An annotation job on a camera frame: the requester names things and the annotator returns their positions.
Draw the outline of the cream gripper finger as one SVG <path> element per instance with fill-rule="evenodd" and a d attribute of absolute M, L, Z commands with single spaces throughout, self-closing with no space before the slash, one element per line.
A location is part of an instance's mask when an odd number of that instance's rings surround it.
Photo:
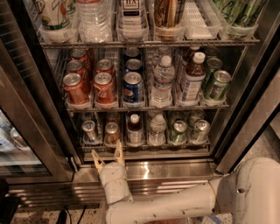
<path fill-rule="evenodd" d="M 116 142 L 114 158 L 115 161 L 120 165 L 125 165 L 125 159 L 123 156 L 123 144 L 120 140 Z"/>
<path fill-rule="evenodd" d="M 95 150 L 91 151 L 92 158 L 94 160 L 94 166 L 98 172 L 101 172 L 103 167 L 105 166 L 104 161 L 100 158 L 98 153 Z"/>

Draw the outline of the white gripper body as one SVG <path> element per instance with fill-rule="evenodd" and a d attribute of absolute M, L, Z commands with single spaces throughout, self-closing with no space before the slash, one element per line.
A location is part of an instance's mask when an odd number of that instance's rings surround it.
<path fill-rule="evenodd" d="M 105 164 L 99 170 L 99 178 L 109 205 L 120 201 L 132 201 L 126 169 L 122 164 L 117 162 Z"/>

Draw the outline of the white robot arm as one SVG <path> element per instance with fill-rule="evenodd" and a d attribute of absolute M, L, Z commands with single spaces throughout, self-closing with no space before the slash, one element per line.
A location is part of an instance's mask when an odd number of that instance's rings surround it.
<path fill-rule="evenodd" d="M 128 185 L 123 144 L 116 144 L 112 163 L 104 163 L 96 151 L 91 155 L 108 203 L 107 224 L 145 224 L 228 213 L 233 215 L 233 224 L 280 222 L 280 164 L 271 158 L 251 158 L 227 176 L 135 201 Z"/>

